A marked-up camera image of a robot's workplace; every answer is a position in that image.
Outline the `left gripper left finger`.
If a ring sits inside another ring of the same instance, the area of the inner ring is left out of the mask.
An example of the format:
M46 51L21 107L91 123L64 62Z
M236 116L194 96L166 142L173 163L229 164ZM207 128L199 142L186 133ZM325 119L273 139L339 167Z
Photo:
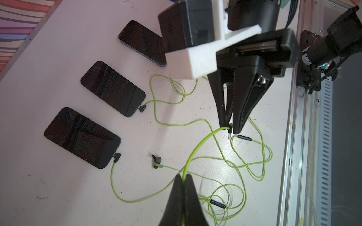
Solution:
M181 226L184 210L184 186L181 175L176 175L165 212L159 226Z

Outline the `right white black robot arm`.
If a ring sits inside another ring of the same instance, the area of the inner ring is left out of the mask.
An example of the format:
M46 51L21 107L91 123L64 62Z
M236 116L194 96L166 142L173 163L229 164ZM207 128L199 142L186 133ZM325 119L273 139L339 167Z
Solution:
M274 78L283 77L287 68L298 69L298 85L319 91L323 64L337 57L344 63L362 50L358 6L339 16L325 37L303 31L300 39L289 27L276 29L279 9L279 1L230 1L226 8L230 30L262 28L260 34L227 47L217 56L217 70L208 75L219 124L229 133L241 132Z

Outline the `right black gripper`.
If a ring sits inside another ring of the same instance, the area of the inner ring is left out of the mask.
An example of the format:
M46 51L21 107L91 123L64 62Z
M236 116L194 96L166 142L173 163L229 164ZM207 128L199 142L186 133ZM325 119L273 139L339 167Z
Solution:
M283 77L299 60L301 49L289 28L297 6L298 1L291 1L286 26L278 30L281 1L230 1L230 30L259 25L262 31L228 47L228 53L217 57L218 70L207 76L220 127L229 126L233 113L233 133L239 134L273 77Z

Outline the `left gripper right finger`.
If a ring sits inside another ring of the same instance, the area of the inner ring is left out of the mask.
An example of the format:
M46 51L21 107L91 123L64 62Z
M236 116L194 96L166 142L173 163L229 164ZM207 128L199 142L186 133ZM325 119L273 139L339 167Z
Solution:
M186 226L208 226L190 174L184 182L184 223Z

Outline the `black phone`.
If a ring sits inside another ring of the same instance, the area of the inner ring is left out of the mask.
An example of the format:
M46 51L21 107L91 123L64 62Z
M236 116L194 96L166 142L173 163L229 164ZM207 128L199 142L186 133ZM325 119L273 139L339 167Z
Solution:
M142 89L102 61L97 61L80 83L125 117L132 117L146 97Z
M70 107L60 110L44 136L98 169L107 167L111 160L117 163L121 157L118 135Z
M167 65L162 37L137 21L129 21L118 35L118 39L158 66Z

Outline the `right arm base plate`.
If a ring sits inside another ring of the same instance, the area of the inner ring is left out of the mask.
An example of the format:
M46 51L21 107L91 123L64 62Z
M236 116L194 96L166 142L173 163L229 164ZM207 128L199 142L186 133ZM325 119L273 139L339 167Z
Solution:
M302 56L298 63L297 85L311 93L321 90L321 71L325 63L337 58L337 50L333 39L318 36L304 30L300 37Z

